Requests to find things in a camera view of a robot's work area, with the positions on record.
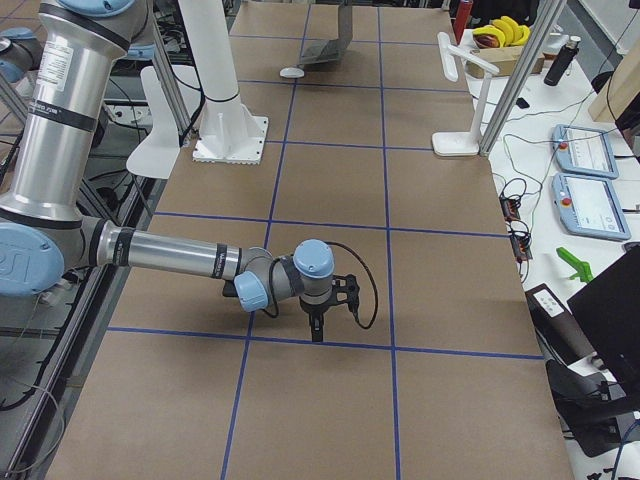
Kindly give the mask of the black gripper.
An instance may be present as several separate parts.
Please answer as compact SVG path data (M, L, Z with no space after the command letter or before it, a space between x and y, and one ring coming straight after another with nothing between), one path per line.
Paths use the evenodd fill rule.
M312 342L324 341L324 314L330 308L346 305L353 316L359 315L359 292L360 287L355 275L334 275L327 293L319 297L299 297L302 310L309 315Z

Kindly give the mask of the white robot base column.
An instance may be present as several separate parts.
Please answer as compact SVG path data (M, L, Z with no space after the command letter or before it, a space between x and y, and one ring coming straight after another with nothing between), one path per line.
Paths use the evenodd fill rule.
M179 3L205 97L193 159L255 165L261 161L269 120L243 104L223 3Z

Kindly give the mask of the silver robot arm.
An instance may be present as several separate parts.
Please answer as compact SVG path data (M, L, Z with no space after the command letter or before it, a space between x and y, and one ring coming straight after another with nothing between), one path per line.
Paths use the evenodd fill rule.
M43 47L32 30L14 27L1 32L1 75L9 83L39 69Z
M87 169L112 137L104 99L114 65L152 42L149 1L44 1L44 53L27 106L18 158L1 196L1 291L27 296L52 288L65 273L114 265L220 279L223 293L247 312L279 314L299 300L311 337L323 337L332 307L359 308L353 275L335 273L334 244L306 240L293 253L171 238L82 213Z

